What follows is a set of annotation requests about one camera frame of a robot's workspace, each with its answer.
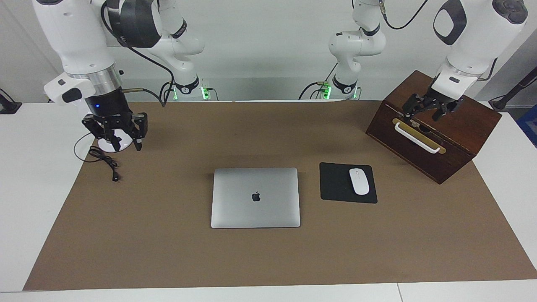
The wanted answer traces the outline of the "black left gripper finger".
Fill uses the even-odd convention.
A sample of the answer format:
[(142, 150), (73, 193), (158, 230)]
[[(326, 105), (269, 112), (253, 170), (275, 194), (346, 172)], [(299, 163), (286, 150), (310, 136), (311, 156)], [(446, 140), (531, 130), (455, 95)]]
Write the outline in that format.
[(414, 115), (424, 111), (425, 107), (423, 101), (424, 97), (421, 97), (418, 94), (412, 94), (401, 107), (404, 119), (409, 120)]
[(459, 105), (459, 101), (452, 101), (452, 102), (435, 101), (436, 111), (432, 115), (432, 120), (434, 122), (437, 122), (440, 118), (445, 116), (447, 113), (455, 111), (458, 105)]

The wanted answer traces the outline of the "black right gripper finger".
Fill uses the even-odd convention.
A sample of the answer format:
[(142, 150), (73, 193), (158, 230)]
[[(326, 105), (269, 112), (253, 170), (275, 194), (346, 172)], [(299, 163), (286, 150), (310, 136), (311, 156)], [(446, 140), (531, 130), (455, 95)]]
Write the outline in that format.
[(99, 117), (88, 114), (82, 119), (82, 124), (98, 140), (104, 139), (112, 145), (115, 152), (121, 148), (121, 139), (115, 135), (115, 129), (122, 125), (119, 117)]
[(134, 147), (137, 151), (142, 149), (142, 140), (146, 137), (147, 131), (148, 114), (146, 112), (133, 114), (131, 120), (127, 123), (126, 134), (133, 140)]

